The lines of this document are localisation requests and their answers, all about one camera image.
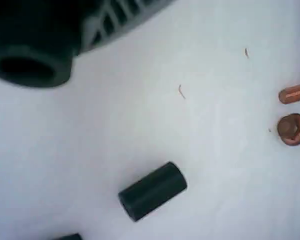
black rubber tube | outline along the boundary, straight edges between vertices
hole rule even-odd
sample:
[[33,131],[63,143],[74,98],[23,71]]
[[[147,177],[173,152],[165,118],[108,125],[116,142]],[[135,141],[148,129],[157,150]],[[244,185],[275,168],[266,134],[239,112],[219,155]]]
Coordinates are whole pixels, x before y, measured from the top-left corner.
[[160,207],[187,188],[187,182],[172,162],[121,191],[120,202],[133,221]]

black cylinder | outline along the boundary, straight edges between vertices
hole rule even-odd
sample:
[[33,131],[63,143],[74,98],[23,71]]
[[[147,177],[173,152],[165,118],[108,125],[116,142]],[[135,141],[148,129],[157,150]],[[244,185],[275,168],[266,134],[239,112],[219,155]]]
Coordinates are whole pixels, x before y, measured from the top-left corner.
[[128,215],[136,222],[186,188],[187,182],[178,167],[168,162],[118,196]]
[[73,234],[73,235],[70,235],[70,236],[63,236],[63,237],[55,239],[55,240],[82,240],[82,238],[77,233],[77,234]]
[[69,80],[80,47],[79,22],[68,21],[58,8],[50,0],[0,0],[1,79],[37,88]]

copper fitting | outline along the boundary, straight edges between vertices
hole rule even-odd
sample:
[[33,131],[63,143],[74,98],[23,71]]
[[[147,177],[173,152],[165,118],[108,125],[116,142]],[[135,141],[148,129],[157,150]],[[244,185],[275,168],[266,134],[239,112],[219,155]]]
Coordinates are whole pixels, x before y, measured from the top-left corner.
[[289,146],[300,144],[300,114],[293,113],[280,119],[277,131],[282,141]]
[[300,101],[300,85],[283,89],[279,93],[279,100],[283,104],[291,104]]

